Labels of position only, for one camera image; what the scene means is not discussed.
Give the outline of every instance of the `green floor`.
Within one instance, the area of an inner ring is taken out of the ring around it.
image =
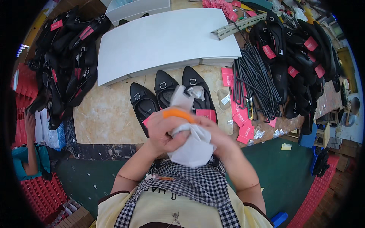
[[[283,143],[292,144],[291,151],[281,151]],[[284,139],[272,139],[263,144],[243,148],[247,159],[256,169],[265,199],[266,213],[273,217],[286,212],[285,227],[304,201],[314,177],[309,173],[310,149]],[[66,194],[97,216],[97,201],[110,193],[114,177],[122,161],[65,160],[57,175]]]

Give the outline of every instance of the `silver square buckle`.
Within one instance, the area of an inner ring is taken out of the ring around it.
[[[166,89],[166,87],[167,86],[166,86],[166,83],[165,82],[163,82],[163,83],[160,84],[160,89]]]
[[[190,80],[189,80],[189,83],[190,83],[190,85],[196,85],[196,79],[195,79],[195,78],[190,79]]]
[[[139,93],[137,93],[137,94],[135,94],[135,95],[134,95],[134,99],[135,99],[136,101],[138,101],[140,98],[141,98],[141,96],[139,95]]]

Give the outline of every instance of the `orange tape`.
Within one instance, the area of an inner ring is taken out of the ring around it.
[[[162,114],[164,116],[164,119],[169,118],[170,116],[176,116],[176,117],[186,119],[191,124],[195,123],[192,115],[190,115],[187,112],[181,111],[179,109],[164,110],[162,112]]]

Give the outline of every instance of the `yellow shirt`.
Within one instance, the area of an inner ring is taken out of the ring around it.
[[[99,201],[96,227],[113,228],[118,215],[133,193],[134,190],[130,193],[120,191],[102,198]],[[260,209],[253,204],[242,203],[230,186],[228,195],[242,228],[273,227],[271,220]],[[166,223],[180,227],[174,221],[174,213],[178,213],[178,221],[182,227],[222,227],[216,208],[161,188],[148,188],[140,194],[129,227],[139,228],[148,223]]]

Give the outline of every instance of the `gingham apron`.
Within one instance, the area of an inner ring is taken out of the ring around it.
[[[147,174],[158,174],[160,177],[175,178],[173,181],[156,178],[143,180],[138,184],[131,198],[120,212],[114,228],[128,227],[138,197],[148,188],[162,188],[179,196],[188,197],[207,206],[218,209],[223,227],[241,227],[228,196],[226,169],[213,156],[202,167],[189,168],[171,162],[169,159],[156,160]]]

